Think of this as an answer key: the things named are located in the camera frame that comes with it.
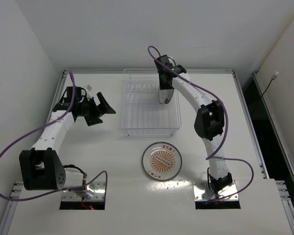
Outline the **green rimmed white plate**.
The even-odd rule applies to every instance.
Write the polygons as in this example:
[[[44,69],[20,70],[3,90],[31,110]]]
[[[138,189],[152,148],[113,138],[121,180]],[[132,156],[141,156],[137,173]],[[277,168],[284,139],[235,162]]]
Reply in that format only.
[[[174,88],[171,89],[160,89],[158,90],[158,100],[160,104],[168,104],[174,94]]]

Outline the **orange sunburst plate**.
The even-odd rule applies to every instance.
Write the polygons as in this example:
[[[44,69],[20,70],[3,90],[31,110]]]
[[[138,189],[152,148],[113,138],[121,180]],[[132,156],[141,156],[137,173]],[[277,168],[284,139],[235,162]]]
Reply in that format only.
[[[144,173],[159,182],[173,180],[181,171],[182,163],[179,150],[174,145],[163,141],[149,145],[141,158]]]

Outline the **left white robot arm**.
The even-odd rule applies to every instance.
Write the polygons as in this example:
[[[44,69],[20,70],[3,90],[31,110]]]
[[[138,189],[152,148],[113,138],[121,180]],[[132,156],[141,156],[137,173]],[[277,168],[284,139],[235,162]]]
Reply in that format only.
[[[87,174],[73,165],[62,165],[59,158],[61,144],[78,117],[88,126],[100,124],[104,114],[115,114],[102,93],[95,103],[88,88],[68,86],[55,104],[50,125],[29,150],[19,155],[21,173],[26,190],[66,189],[82,197],[90,197],[93,184],[87,184]]]

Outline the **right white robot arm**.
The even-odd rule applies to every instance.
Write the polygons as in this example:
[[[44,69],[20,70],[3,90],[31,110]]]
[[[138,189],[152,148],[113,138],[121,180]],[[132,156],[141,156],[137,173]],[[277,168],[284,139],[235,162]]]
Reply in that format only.
[[[210,167],[210,190],[218,194],[224,187],[232,184],[232,176],[224,160],[222,145],[225,120],[222,104],[210,99],[206,93],[195,88],[189,75],[181,65],[174,66],[167,55],[154,60],[159,74],[158,98],[161,104],[168,104],[175,90],[179,91],[196,112],[195,132],[204,141]]]

